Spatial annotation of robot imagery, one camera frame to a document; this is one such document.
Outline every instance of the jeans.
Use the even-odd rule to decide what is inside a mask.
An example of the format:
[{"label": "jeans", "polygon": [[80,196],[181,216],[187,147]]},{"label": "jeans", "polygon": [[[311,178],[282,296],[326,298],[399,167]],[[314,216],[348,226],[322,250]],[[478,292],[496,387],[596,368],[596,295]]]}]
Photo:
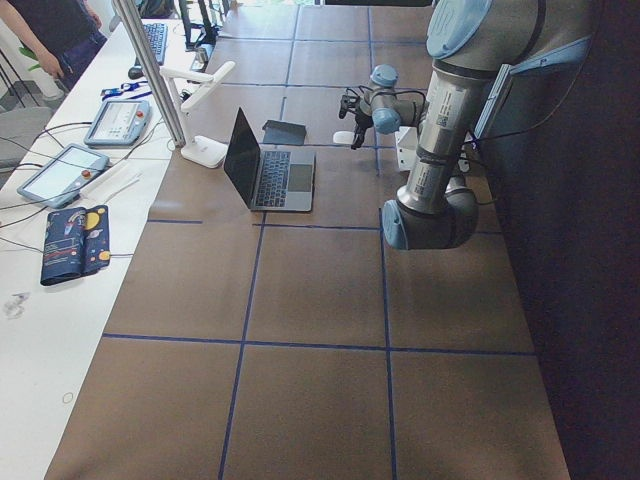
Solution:
[{"label": "jeans", "polygon": [[68,90],[80,79],[106,41],[107,38],[96,31],[83,42],[58,55],[60,67],[64,71],[64,77],[60,81]]}]

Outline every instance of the dark wall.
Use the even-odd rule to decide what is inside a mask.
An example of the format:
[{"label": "dark wall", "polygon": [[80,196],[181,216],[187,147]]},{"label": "dark wall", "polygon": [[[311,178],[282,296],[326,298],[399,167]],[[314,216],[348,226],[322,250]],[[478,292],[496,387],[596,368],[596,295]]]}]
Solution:
[{"label": "dark wall", "polygon": [[[573,480],[640,479],[639,34],[637,0],[606,0],[551,119],[482,146]],[[490,133],[543,118],[574,74],[516,81]]]}]

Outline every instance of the tablet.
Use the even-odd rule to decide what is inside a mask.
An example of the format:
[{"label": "tablet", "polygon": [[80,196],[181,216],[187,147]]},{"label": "tablet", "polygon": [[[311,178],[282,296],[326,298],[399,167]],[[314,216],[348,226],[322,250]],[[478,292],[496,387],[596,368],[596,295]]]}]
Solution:
[{"label": "tablet", "polygon": [[18,193],[48,207],[63,208],[104,171],[108,162],[106,155],[72,143],[22,184]]},{"label": "tablet", "polygon": [[84,143],[93,148],[128,147],[140,138],[149,117],[146,100],[102,102]]}]

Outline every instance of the laptop screen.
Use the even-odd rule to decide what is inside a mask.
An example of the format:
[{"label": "laptop screen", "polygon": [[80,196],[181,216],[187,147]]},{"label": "laptop screen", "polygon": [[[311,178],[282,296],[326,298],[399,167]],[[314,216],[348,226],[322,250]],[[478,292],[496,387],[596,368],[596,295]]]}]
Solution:
[{"label": "laptop screen", "polygon": [[224,171],[247,205],[251,203],[259,164],[260,146],[244,112],[239,108],[224,161]]}]

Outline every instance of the notebook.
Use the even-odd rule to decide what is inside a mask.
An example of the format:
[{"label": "notebook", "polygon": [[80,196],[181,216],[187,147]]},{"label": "notebook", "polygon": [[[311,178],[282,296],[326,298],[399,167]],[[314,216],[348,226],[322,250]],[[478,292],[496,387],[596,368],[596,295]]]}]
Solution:
[{"label": "notebook", "polygon": [[315,152],[261,151],[241,108],[229,141],[224,171],[250,210],[311,210]]}]

